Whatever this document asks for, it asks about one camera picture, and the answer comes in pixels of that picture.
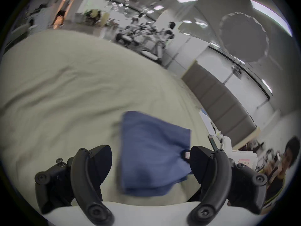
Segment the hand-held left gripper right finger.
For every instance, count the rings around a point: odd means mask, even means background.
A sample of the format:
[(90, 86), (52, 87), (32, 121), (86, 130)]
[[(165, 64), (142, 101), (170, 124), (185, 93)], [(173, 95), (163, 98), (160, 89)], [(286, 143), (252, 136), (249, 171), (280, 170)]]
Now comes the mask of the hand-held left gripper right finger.
[(188, 200), (199, 204), (189, 213), (189, 226), (208, 225), (226, 200), (259, 215), (264, 206), (268, 178), (250, 167), (229, 158), (223, 149), (211, 151), (193, 146), (188, 159), (200, 189)]

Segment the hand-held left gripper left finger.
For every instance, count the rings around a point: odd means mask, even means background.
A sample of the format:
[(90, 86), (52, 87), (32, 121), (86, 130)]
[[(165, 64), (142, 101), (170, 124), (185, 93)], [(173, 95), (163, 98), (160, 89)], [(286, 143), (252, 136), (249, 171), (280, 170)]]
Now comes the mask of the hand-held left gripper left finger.
[(42, 215), (70, 207), (76, 199), (85, 216), (96, 226), (112, 226), (115, 218), (103, 204), (100, 186), (112, 167), (109, 145), (91, 150), (80, 148), (67, 162), (62, 158), (46, 171), (35, 175), (35, 193)]

